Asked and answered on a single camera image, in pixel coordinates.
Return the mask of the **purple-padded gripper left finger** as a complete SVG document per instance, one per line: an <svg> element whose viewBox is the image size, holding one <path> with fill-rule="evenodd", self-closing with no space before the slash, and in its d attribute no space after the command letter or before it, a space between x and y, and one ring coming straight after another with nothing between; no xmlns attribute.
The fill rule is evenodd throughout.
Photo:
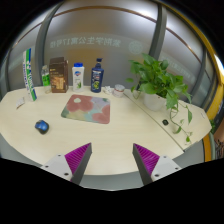
<svg viewBox="0 0 224 224"><path fill-rule="evenodd" d="M42 165L41 168L76 185L79 185L83 178L91 154L91 144L87 143L65 155L57 154L47 163Z"/></svg>

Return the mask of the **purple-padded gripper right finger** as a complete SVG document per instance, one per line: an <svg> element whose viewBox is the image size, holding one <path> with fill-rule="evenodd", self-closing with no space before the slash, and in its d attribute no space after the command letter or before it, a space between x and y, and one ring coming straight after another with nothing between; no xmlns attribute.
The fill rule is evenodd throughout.
<svg viewBox="0 0 224 224"><path fill-rule="evenodd" d="M168 156L159 156L136 143L133 144L133 156L144 185L181 170L181 167Z"/></svg>

